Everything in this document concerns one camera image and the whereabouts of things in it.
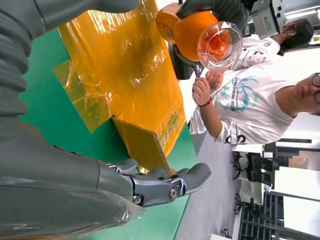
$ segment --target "green tabletop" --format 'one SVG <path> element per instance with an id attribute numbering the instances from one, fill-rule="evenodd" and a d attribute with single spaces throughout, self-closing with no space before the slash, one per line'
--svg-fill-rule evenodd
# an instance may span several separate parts
<path id="1" fill-rule="evenodd" d="M 21 120 L 38 127 L 48 142 L 69 152 L 82 153 L 106 163 L 118 163 L 128 152 L 111 120 L 91 134 L 56 78 L 54 67 L 69 60 L 57 30 L 33 43 L 29 71 L 24 76 L 27 91 L 20 98 L 27 106 Z M 197 162 L 188 127 L 168 158 L 171 168 L 190 168 Z M 86 240 L 171 240 L 174 239 L 188 204 L 182 197 L 171 204 L 147 208 L 127 225 L 98 231 Z"/>

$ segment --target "clear plastic cup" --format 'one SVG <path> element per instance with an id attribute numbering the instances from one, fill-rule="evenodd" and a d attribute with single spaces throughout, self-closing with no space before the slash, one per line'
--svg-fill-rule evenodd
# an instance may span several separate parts
<path id="1" fill-rule="evenodd" d="M 242 34 L 235 24 L 220 21 L 202 32 L 198 57 L 208 69 L 229 70 L 242 51 Z"/>

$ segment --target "cardboard box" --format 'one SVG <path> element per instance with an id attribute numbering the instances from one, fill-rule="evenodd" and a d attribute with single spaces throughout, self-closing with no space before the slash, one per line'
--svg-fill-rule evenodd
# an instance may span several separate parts
<path id="1" fill-rule="evenodd" d="M 112 117 L 140 169 L 171 169 L 167 157 L 186 124 L 183 97 L 155 24 L 155 0 L 134 11 L 88 11 L 59 27 L 69 62 L 54 69 L 94 132 Z"/>

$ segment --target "black hair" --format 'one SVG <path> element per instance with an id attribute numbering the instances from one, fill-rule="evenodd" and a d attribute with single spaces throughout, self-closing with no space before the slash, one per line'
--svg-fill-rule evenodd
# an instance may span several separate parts
<path id="1" fill-rule="evenodd" d="M 281 45 L 281 50 L 278 53 L 281 56 L 283 56 L 288 50 L 309 44 L 314 35 L 313 27 L 306 18 L 290 22 L 285 26 L 284 31 L 294 31 L 296 34 L 288 37 Z"/>

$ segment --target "floor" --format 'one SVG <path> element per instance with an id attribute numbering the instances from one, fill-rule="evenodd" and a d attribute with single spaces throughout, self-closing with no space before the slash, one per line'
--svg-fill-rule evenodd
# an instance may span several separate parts
<path id="1" fill-rule="evenodd" d="M 192 136 L 199 163 L 208 164 L 212 174 L 199 191 L 192 194 L 176 240 L 209 240 L 211 234 L 229 229 L 232 234 L 235 196 L 239 191 L 233 181 L 231 146 L 214 143 L 209 134 Z"/>

